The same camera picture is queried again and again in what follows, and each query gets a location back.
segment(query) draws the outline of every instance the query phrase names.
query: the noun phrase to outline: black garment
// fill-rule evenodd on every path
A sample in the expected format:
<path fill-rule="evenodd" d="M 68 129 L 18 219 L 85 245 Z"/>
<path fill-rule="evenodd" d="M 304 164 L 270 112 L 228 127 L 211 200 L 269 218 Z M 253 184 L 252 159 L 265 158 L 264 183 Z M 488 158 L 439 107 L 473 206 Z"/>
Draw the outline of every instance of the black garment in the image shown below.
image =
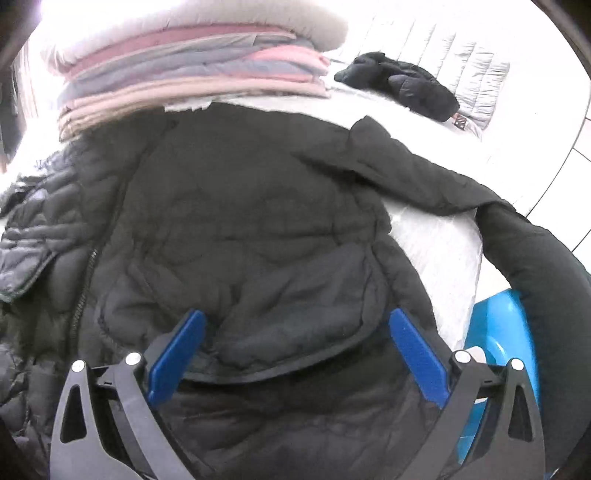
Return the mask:
<path fill-rule="evenodd" d="M 364 53 L 335 75 L 357 89 L 372 89 L 392 96 L 400 104 L 438 122 L 460 108 L 456 97 L 427 70 L 412 63 L 389 59 L 380 51 Z"/>
<path fill-rule="evenodd" d="M 186 376 L 198 382 L 161 414 L 205 478 L 396 478 L 439 411 L 385 321 L 400 307 L 436 325 L 382 193 L 438 215 L 478 208 L 485 254 L 531 322 L 548 470 L 591 418 L 584 269 L 369 118 L 349 131 L 216 103 L 141 112 L 41 166 L 3 199 L 0 242 L 0 417 L 40 472 L 69 362 L 118 362 L 198 308 L 210 320 Z"/>

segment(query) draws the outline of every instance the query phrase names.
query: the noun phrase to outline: blue gripper pad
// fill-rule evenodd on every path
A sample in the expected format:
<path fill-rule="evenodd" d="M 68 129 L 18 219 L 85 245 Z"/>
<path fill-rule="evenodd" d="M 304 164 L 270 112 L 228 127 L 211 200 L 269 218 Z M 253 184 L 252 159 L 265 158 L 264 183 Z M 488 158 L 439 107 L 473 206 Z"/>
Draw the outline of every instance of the blue gripper pad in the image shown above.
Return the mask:
<path fill-rule="evenodd" d="M 193 355 L 203 342 L 206 322 L 203 312 L 192 310 L 171 333 L 158 337 L 148 348 L 163 348 L 148 374 L 147 399 L 152 407 L 159 406 L 173 396 Z"/>
<path fill-rule="evenodd" d="M 449 398 L 447 371 L 407 315 L 390 314 L 390 335 L 426 400 L 443 408 Z"/>

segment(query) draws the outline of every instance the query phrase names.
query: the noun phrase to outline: blue bin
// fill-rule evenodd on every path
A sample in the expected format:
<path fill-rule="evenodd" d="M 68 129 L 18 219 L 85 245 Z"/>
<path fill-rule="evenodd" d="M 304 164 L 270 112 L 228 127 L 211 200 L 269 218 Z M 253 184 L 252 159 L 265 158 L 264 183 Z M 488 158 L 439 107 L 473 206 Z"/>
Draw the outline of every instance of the blue bin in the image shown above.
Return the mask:
<path fill-rule="evenodd" d="M 525 311 L 514 290 L 505 290 L 474 305 L 465 348 L 479 346 L 489 364 L 506 365 L 511 358 L 520 358 L 530 376 L 538 406 L 540 387 L 534 342 Z M 460 462 L 466 458 L 480 425 L 486 403 L 475 404 L 470 419 L 457 444 Z"/>

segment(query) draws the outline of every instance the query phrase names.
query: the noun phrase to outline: black coat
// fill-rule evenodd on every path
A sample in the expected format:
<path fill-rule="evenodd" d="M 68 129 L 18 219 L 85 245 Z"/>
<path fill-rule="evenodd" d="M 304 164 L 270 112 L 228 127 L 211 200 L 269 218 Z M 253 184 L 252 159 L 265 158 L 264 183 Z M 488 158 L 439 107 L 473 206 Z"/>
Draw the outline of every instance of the black coat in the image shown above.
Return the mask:
<path fill-rule="evenodd" d="M 448 120 L 460 109 L 452 92 L 427 70 L 389 59 L 380 51 L 360 55 L 336 73 L 335 80 L 353 88 L 386 93 L 413 112 L 438 122 Z"/>
<path fill-rule="evenodd" d="M 349 131 L 216 103 L 142 112 L 40 167 L 4 197 L 0 242 L 0 417 L 40 472 L 71 361 L 118 362 L 198 308 L 209 325 L 186 375 L 197 382 L 160 412 L 205 478 L 395 478 L 439 411 L 385 321 L 400 307 L 436 325 L 383 193 L 438 215 L 478 208 L 484 252 L 531 322 L 549 465 L 591 418 L 589 386 L 571 386 L 591 368 L 584 269 L 369 118 Z"/>

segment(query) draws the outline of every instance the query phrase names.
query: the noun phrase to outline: silver screw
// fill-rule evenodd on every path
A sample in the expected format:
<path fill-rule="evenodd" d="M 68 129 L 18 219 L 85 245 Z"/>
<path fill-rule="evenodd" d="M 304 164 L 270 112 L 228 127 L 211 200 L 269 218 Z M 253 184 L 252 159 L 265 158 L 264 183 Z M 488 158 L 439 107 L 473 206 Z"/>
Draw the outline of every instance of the silver screw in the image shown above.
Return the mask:
<path fill-rule="evenodd" d="M 84 360 L 76 360 L 72 364 L 72 371 L 76 372 L 76 373 L 80 373 L 84 370 L 85 366 L 86 366 L 86 362 Z"/>
<path fill-rule="evenodd" d="M 513 367 L 513 370 L 517 370 L 519 372 L 525 368 L 524 363 L 518 358 L 514 358 L 513 360 L 511 360 L 511 366 Z"/>
<path fill-rule="evenodd" d="M 465 350 L 458 350 L 456 352 L 456 361 L 460 362 L 461 364 L 469 364 L 470 360 L 472 360 L 472 355 L 466 352 Z"/>
<path fill-rule="evenodd" d="M 125 357 L 125 363 L 130 365 L 131 367 L 137 365 L 142 361 L 142 356 L 138 352 L 131 352 L 128 356 Z"/>

